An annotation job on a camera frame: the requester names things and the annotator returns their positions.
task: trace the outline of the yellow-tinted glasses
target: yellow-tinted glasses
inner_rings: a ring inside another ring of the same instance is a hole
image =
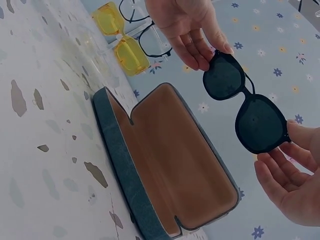
[[[125,35],[125,21],[114,2],[108,2],[92,13],[92,18],[105,36],[122,35],[114,54],[128,76],[144,72],[150,62],[143,50],[130,36]]]

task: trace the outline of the glasses case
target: glasses case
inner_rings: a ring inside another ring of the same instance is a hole
[[[118,184],[145,240],[180,237],[237,206],[239,188],[172,85],[159,85],[130,117],[107,88],[93,103]]]

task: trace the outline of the eyeglasses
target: eyeglasses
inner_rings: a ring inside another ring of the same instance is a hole
[[[138,41],[144,54],[150,58],[160,58],[171,56],[172,47],[168,43],[167,38],[151,20],[150,16],[145,14],[147,10],[143,10],[144,1],[141,0],[121,0],[119,4],[119,12],[129,23],[150,20],[151,23],[137,34],[135,39]]]
[[[246,78],[252,84],[252,93],[245,86]],[[291,141],[284,115],[271,100],[256,94],[254,83],[232,55],[215,51],[209,70],[203,74],[203,85],[209,96],[218,101],[244,94],[235,132],[251,153],[267,153]]]
[[[92,13],[92,18],[105,36],[116,35],[119,42],[114,54],[128,76],[144,72],[150,62],[135,39],[124,33],[125,22],[114,2],[108,2]]]

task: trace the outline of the sunglasses temple arm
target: sunglasses temple arm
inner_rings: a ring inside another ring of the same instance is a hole
[[[256,94],[256,89],[255,89],[255,85],[254,85],[253,81],[250,79],[250,77],[246,73],[244,73],[244,74],[245,74],[245,77],[247,79],[249,79],[249,81],[250,81],[250,83],[252,85],[252,94]]]

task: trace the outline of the blue flower pattern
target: blue flower pattern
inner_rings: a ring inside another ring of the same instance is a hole
[[[298,115],[295,115],[295,121],[298,124],[302,124],[304,122],[304,119],[302,118],[302,116],[300,116],[300,114],[298,114]]]
[[[217,19],[233,43],[235,58],[254,82],[256,92],[267,97],[271,93],[277,96],[275,104],[286,119],[294,119],[300,125],[319,126],[320,113],[315,115],[314,109],[308,106],[320,105],[320,33],[286,0],[247,0],[245,4],[234,1],[215,3]],[[252,31],[252,26],[259,26],[260,31]],[[297,226],[284,217],[275,218],[279,211],[260,190],[253,163],[248,161],[248,152],[239,143],[230,122],[239,112],[240,97],[235,96],[228,103],[212,99],[203,89],[203,72],[185,74],[183,66],[172,52],[170,59],[161,63],[163,70],[154,67],[156,74],[151,72],[128,79],[133,89],[139,89],[138,100],[163,82],[173,84],[223,156],[235,182],[241,185],[238,190],[241,203],[228,217],[204,228],[208,239],[311,240],[318,236],[318,229]],[[232,90],[226,86],[228,93]],[[208,106],[205,115],[198,110],[202,103]],[[225,148],[230,142],[238,144],[232,151]],[[236,231],[226,231],[237,225]]]
[[[242,49],[244,46],[240,42],[235,42],[233,45],[236,49]]]
[[[261,226],[255,227],[254,232],[251,234],[254,239],[262,238],[262,235],[265,234],[264,229]]]
[[[302,64],[302,65],[305,64],[306,58],[305,58],[305,54],[304,53],[298,52],[298,56],[296,56],[295,59],[298,59],[300,64]]]
[[[149,73],[155,74],[156,70],[162,69],[160,65],[162,62],[163,62],[162,60],[161,61],[154,60],[154,63],[149,66],[149,69],[150,69]]]
[[[239,191],[240,191],[240,201],[241,201],[246,195],[245,195],[245,192],[241,190],[241,188],[239,188]]]
[[[273,73],[275,74],[276,77],[282,76],[282,71],[279,68],[274,68]]]
[[[134,90],[133,93],[134,93],[135,97],[139,97],[140,96],[140,93],[139,93],[139,91],[137,89]]]

